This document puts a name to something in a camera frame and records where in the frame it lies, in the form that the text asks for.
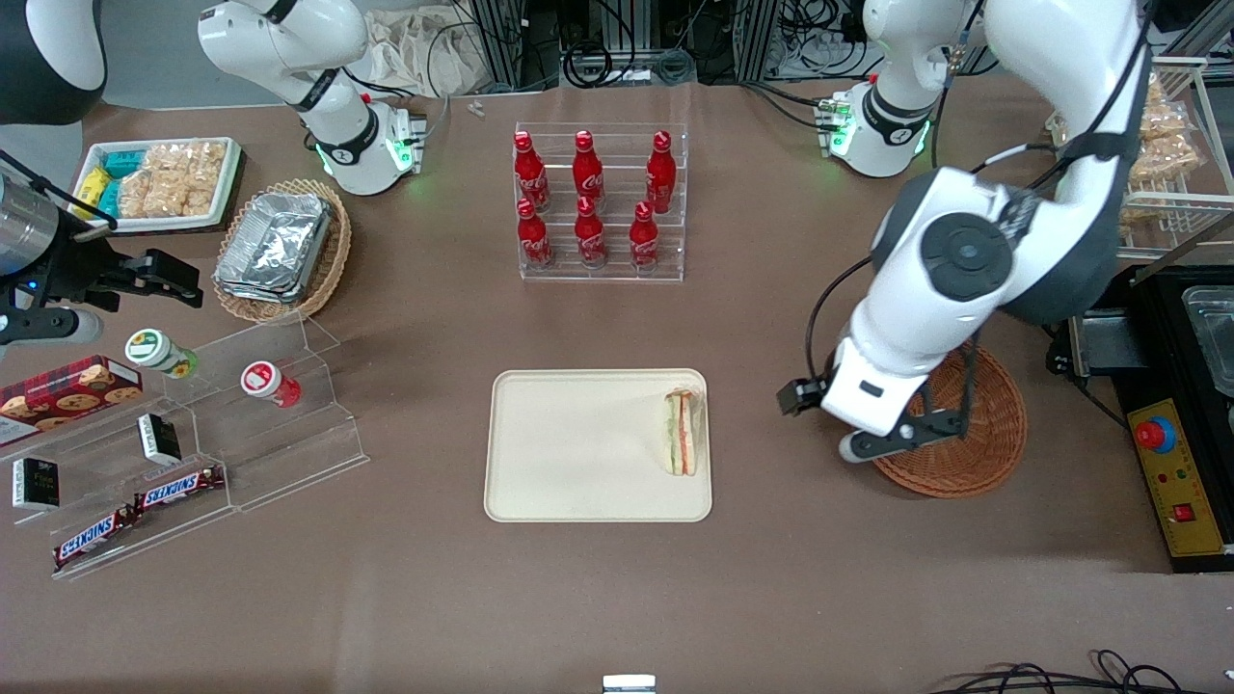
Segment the cookie box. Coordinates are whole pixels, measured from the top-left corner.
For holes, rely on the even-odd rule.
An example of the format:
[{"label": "cookie box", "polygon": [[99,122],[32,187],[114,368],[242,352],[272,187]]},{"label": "cookie box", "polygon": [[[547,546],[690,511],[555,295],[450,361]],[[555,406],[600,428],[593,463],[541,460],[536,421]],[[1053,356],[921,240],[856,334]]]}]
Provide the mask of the cookie box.
[{"label": "cookie box", "polygon": [[0,391],[0,446],[142,396],[142,377],[101,354]]}]

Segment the acrylic bottle rack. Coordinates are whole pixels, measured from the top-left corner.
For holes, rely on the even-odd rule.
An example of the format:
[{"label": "acrylic bottle rack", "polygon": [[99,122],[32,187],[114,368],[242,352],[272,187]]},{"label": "acrylic bottle rack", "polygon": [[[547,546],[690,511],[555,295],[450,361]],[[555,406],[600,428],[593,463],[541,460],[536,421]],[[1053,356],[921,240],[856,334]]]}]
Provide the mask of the acrylic bottle rack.
[{"label": "acrylic bottle rack", "polygon": [[[204,347],[197,370],[183,380],[143,370],[146,396],[72,422],[4,452],[4,463],[35,457],[59,468],[60,506],[17,521],[49,532],[54,548],[133,494],[220,464],[227,480],[157,506],[84,557],[53,573],[75,579],[231,514],[244,512],[368,462],[352,414],[338,404],[322,353],[338,346],[311,319],[290,314]],[[248,396],[239,374],[254,361],[274,362],[301,385],[299,403],[280,409]],[[147,461],[137,417],[153,412],[175,426],[183,463]],[[54,567],[48,556],[48,572]]]},{"label": "acrylic bottle rack", "polygon": [[[549,209],[540,214],[548,227],[554,263],[545,269],[528,267],[518,251],[518,270],[526,282],[642,282],[680,283],[686,269],[686,184],[690,137],[684,123],[547,123],[521,122],[516,130],[531,133],[536,151],[548,170]],[[578,196],[574,189],[574,135],[591,131],[595,151],[605,167],[605,224],[608,263],[596,270],[582,265],[574,236]],[[629,226],[634,205],[647,196],[647,159],[652,136],[666,130],[673,136],[673,158],[677,164],[676,186],[668,214],[655,215],[659,226],[659,262],[654,272],[638,274],[631,264]],[[515,203],[522,196],[513,178]],[[517,215],[511,207],[511,236]]]}]

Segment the red bottle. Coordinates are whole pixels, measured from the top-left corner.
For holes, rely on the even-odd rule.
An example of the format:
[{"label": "red bottle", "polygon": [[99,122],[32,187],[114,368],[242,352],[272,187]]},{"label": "red bottle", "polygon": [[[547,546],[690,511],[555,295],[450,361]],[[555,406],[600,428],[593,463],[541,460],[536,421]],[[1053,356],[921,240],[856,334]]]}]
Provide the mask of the red bottle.
[{"label": "red bottle", "polygon": [[536,214],[536,204],[523,198],[518,201],[518,243],[529,267],[543,269],[553,264],[553,247],[548,242],[544,220]]},{"label": "red bottle", "polygon": [[574,188],[579,198],[591,198],[596,210],[605,209],[605,167],[596,156],[591,132],[580,130],[574,136]]},{"label": "red bottle", "polygon": [[655,269],[655,247],[660,228],[652,221],[652,205],[634,205],[634,224],[629,227],[629,259],[638,274],[649,274]]},{"label": "red bottle", "polygon": [[608,263],[605,225],[596,216],[596,203],[591,198],[579,198],[579,217],[574,220],[574,236],[579,238],[582,267],[598,270]]},{"label": "red bottle", "polygon": [[677,163],[673,161],[673,136],[661,130],[652,138],[652,158],[647,161],[647,201],[656,215],[669,211],[676,183]]},{"label": "red bottle", "polygon": [[524,130],[515,133],[515,175],[523,198],[536,204],[536,211],[543,212],[548,207],[548,172],[532,147],[532,136]]}]

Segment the black machine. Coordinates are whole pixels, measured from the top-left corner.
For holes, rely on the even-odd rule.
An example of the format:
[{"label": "black machine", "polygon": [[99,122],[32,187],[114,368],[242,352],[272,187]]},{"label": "black machine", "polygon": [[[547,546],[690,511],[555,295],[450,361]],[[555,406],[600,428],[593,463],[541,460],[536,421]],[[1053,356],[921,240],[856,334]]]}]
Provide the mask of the black machine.
[{"label": "black machine", "polygon": [[1129,268],[1051,345],[1109,375],[1175,572],[1234,571],[1234,267]]}]

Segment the wicker basket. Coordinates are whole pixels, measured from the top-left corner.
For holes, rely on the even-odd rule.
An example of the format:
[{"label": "wicker basket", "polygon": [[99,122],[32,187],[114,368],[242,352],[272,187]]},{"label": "wicker basket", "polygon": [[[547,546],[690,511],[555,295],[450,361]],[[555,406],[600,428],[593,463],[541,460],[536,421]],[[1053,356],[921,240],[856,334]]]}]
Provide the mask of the wicker basket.
[{"label": "wicker basket", "polygon": [[[958,409],[964,393],[964,357],[951,352],[929,377],[935,408]],[[922,414],[921,396],[909,410]],[[940,499],[976,496],[1011,477],[1024,456],[1028,416],[1019,389],[1002,366],[977,349],[977,378],[969,433],[895,456],[874,464],[896,484]]]},{"label": "wicker basket", "polygon": [[[321,247],[321,257],[308,282],[308,290],[305,293],[305,298],[295,304],[275,304],[273,301],[255,301],[253,299],[232,296],[220,289],[217,284],[215,285],[215,294],[218,296],[218,303],[227,309],[227,312],[254,322],[273,320],[291,311],[300,311],[305,316],[311,316],[326,305],[334,289],[338,288],[338,280],[343,277],[347,253],[352,248],[352,222],[347,217],[347,210],[343,207],[343,201],[338,199],[338,194],[331,190],[329,186],[316,180],[295,179],[276,183],[258,195],[264,193],[313,194],[323,200],[328,200],[334,207],[327,230],[329,236],[326,237],[326,242]],[[218,251],[220,258],[227,252],[227,246],[231,243],[232,237],[236,236],[239,221],[248,212],[255,199],[257,195],[249,199],[248,203],[244,203],[244,207],[232,219],[232,224],[227,227],[227,236],[223,237],[223,246]]]}]

